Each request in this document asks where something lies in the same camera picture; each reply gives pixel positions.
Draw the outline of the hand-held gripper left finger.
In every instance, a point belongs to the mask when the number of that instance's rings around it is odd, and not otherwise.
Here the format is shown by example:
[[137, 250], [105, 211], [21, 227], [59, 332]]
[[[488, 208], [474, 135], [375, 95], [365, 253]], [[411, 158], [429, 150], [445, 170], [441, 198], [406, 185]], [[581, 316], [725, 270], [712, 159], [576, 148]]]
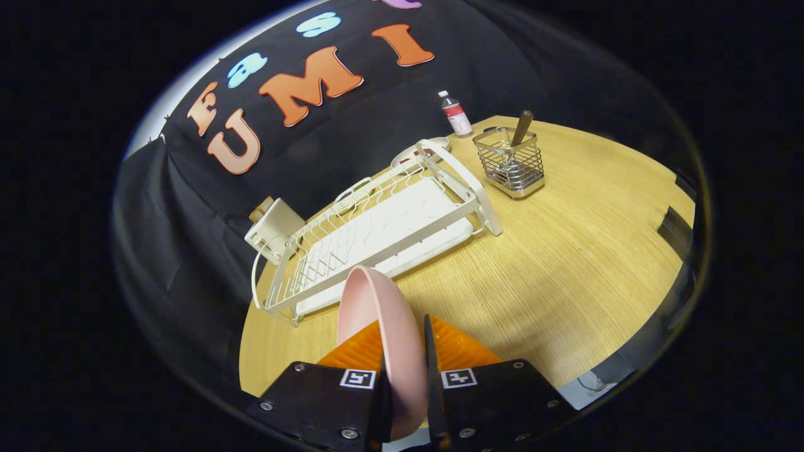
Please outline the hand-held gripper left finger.
[[261, 426], [309, 448], [382, 450], [391, 437], [393, 410], [378, 321], [319, 363], [291, 363], [246, 412]]

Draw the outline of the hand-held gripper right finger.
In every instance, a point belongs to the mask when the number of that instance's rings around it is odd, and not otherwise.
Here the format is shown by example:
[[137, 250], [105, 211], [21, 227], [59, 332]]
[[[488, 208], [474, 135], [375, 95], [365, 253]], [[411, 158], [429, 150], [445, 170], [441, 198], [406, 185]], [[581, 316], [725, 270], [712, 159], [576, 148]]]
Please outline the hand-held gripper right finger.
[[428, 424], [434, 451], [533, 451], [575, 409], [525, 358], [502, 360], [425, 315]]

